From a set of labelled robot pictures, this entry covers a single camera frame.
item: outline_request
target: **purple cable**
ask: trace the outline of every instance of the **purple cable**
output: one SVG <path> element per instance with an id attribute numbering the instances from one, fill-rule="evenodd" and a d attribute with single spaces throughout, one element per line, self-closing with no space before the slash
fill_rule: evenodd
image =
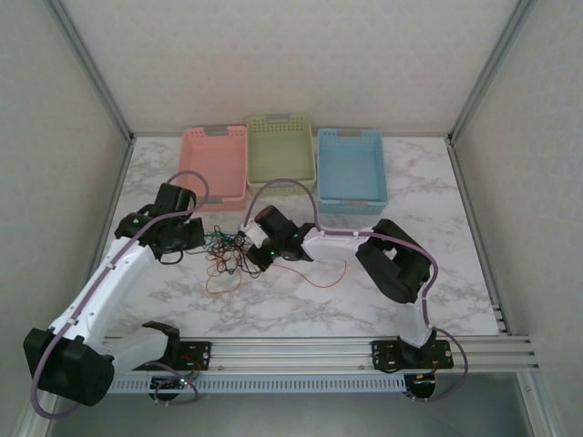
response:
<path id="1" fill-rule="evenodd" d="M 455 344 L 455 346 L 457 346 L 457 348 L 459 349 L 459 351 L 462 355 L 462 359 L 464 360 L 464 373 L 462 374 L 462 377 L 460 378 L 460 380 L 457 382 L 457 384 L 452 389 L 446 391 L 445 393 L 439 394 L 437 396 L 433 396 L 431 398 L 421 398 L 421 399 L 425 402 L 439 401 L 440 399 L 446 398 L 450 394 L 454 393 L 462 385 L 464 385 L 465 379 L 467 378 L 467 373 L 469 370 L 469 362 L 467 360 L 467 355 L 465 354 L 464 348 L 462 348 L 462 345 L 460 344 L 460 342 L 452 334 L 450 334 L 446 330 L 443 330 L 441 328 L 437 328 L 437 327 L 433 326 L 431 324 L 431 322 L 429 321 L 429 311 L 427 308 L 427 293 L 429 293 L 429 290 L 435 284 L 435 281 L 437 280 L 437 274 L 439 273 L 439 268 L 437 267 L 437 261 L 435 260 L 435 258 L 429 252 L 427 252 L 427 250 L 425 250 L 425 249 L 423 249 L 415 244 L 412 244 L 408 241 L 404 241 L 402 239 L 396 239 L 394 237 L 389 237 L 388 235 L 378 234 L 376 232 L 370 232 L 370 231 L 363 231 L 363 232 L 356 231 L 356 233 L 355 233 L 354 231 L 350 231 L 350 230 L 323 229 L 320 226 L 320 218 L 318 215 L 318 209 L 316 208 L 316 201 L 313 198 L 313 194 L 302 183 L 300 183 L 294 179 L 287 179 L 287 178 L 274 179 L 274 180 L 270 180 L 263 187 L 261 187 L 260 190 L 257 192 L 257 194 L 255 194 L 255 196 L 253 197 L 253 200 L 251 201 L 249 209 L 247 210 L 247 215 L 245 216 L 245 221 L 243 222 L 243 226 L 247 226 L 247 222 L 249 221 L 249 217 L 251 216 L 251 211 L 253 209 L 253 206 L 255 205 L 255 202 L 257 201 L 258 197 L 261 195 L 261 192 L 263 192 L 263 190 L 266 189 L 268 186 L 273 185 L 273 184 L 278 183 L 278 182 L 288 182 L 288 183 L 292 183 L 294 185 L 297 185 L 298 187 L 303 188 L 303 190 L 306 192 L 306 194 L 308 195 L 308 197 L 310 198 L 310 201 L 312 203 L 314 226 L 316 227 L 316 229 L 323 231 L 323 233 L 325 235 L 347 236 L 347 237 L 353 237 L 355 235 L 358 235 L 360 237 L 368 237 L 368 238 L 373 237 L 373 238 L 377 238 L 377 239 L 383 239 L 385 241 L 390 241 L 393 244 L 398 244 L 399 246 L 403 246 L 403 247 L 409 248 L 411 250 L 415 250 L 416 252 L 419 252 L 420 254 L 422 254 L 424 257 L 427 258 L 427 260 L 433 266 L 434 274 L 431 275 L 431 278 L 427 282 L 427 285 L 425 285 L 423 291 L 421 292 L 421 310 L 423 312 L 424 323 L 425 323 L 425 325 L 427 325 L 427 328 L 429 328 L 430 330 L 435 330 L 437 332 L 444 334 L 447 338 L 449 338 Z"/>
<path id="2" fill-rule="evenodd" d="M 111 262 L 109 263 L 109 265 L 106 266 L 101 271 L 101 273 L 99 274 L 99 276 L 97 276 L 97 279 L 93 282 L 93 284 L 91 284 L 91 286 L 89 287 L 89 290 L 87 291 L 86 295 L 81 300 L 81 302 L 79 303 L 79 305 L 77 306 L 77 308 L 75 309 L 75 311 L 73 311 L 73 314 L 71 314 L 71 317 L 69 318 L 70 320 L 75 320 L 79 316 L 79 314 L 81 314 L 81 312 L 86 307 L 87 303 L 91 300 L 91 297 L 93 296 L 93 294 L 95 293 L 95 291 L 97 290 L 97 288 L 99 287 L 99 285 L 101 284 L 101 282 L 103 282 L 103 280 L 108 275 L 108 273 L 113 268 L 115 268 L 116 263 L 119 261 L 119 259 L 128 251 L 128 249 L 136 241 L 138 241 L 138 239 L 142 235 L 144 235 L 144 233 L 148 229 L 150 229 L 152 226 L 154 226 L 156 223 L 160 222 L 161 220 L 164 220 L 164 219 L 173 219 L 173 218 L 176 218 L 176 217 L 180 217 L 180 216 L 185 216 L 185 215 L 188 215 L 188 214 L 192 214 L 193 212 L 195 212 L 196 210 L 198 210 L 200 207 L 202 207 L 202 205 L 204 205 L 205 203 L 207 203 L 207 200 L 209 199 L 209 193 L 210 193 L 209 182 L 199 172 L 193 171 L 193 170 L 183 170 L 183 171 L 180 171 L 180 172 L 176 173 L 175 175 L 173 175 L 170 179 L 168 179 L 167 183 L 172 182 L 175 178 L 177 178 L 179 176 L 182 176 L 182 175 L 192 175 L 192 176 L 196 176 L 197 178 L 200 179 L 200 181 L 204 185 L 204 189 L 205 189 L 204 198 L 202 199 L 202 202 L 200 202 L 196 207 L 194 207 L 192 209 L 188 209 L 186 211 L 172 212 L 172 213 L 169 213 L 169 214 L 163 214 L 161 216 L 158 216 L 158 217 L 152 219 L 151 221 L 149 221 L 146 224 L 146 226 L 144 226 L 144 228 L 140 229 L 136 233 L 136 235 L 134 237 L 132 237 L 124 245 L 124 247 L 121 248 L 121 250 L 113 257 L 113 259 L 111 260 Z M 45 410 L 41 406 L 40 402 L 38 401 L 38 396 L 37 396 L 37 393 L 36 393 L 36 391 L 38 390 L 38 383 L 40 382 L 40 376 L 43 373 L 43 370 L 45 369 L 46 362 L 48 361 L 48 357 L 50 356 L 50 354 L 55 349 L 55 346 L 58 344 L 59 340 L 61 340 L 63 338 L 63 336 L 66 334 L 66 332 L 68 331 L 68 329 L 71 326 L 72 326 L 71 323 L 67 323 L 65 326 L 63 326 L 63 328 L 61 328 L 61 330 L 56 334 L 56 336 L 48 343 L 48 346 L 46 346 L 46 349 L 43 352 L 43 355 L 41 356 L 38 364 L 36 365 L 35 374 L 33 376 L 33 382 L 32 382 L 32 384 L 30 386 L 30 403 L 32 404 L 33 409 L 35 410 L 36 414 L 38 414 L 41 417 L 44 417 L 45 419 L 49 419 L 49 420 L 63 419 L 65 417 L 73 414 L 77 410 L 77 408 L 79 407 L 79 404 L 77 403 L 77 404 L 73 405 L 73 407 L 71 407 L 69 410 L 66 410 L 64 412 L 59 412 L 59 413 L 48 412 L 47 410 Z"/>
<path id="3" fill-rule="evenodd" d="M 172 369 L 170 366 L 167 366 L 166 364 L 163 364 L 161 362 L 150 361 L 150 362 L 147 362 L 146 365 L 160 367 L 161 369 L 164 369 L 165 371 L 169 371 L 174 376 L 176 376 L 176 378 L 165 380 L 165 381 L 161 382 L 160 384 L 158 384 L 158 387 L 156 387 L 156 390 L 154 390 L 154 401 L 156 403 L 158 403 L 160 401 L 158 399 L 158 392 L 160 391 L 160 389 L 162 387 L 164 387 L 166 384 L 168 384 L 171 381 L 179 381 L 179 380 L 184 378 L 184 375 L 181 375 L 180 373 L 178 373 L 177 371 Z M 192 381 L 190 381 L 188 378 L 184 378 L 184 382 L 186 382 L 190 386 L 190 388 L 194 391 L 194 398 L 188 399 L 186 401 L 165 401 L 165 405 L 167 407 L 171 406 L 171 405 L 187 405 L 189 403 L 193 403 L 193 402 L 196 402 L 199 400 L 199 390 L 197 389 L 196 384 L 193 383 Z"/>

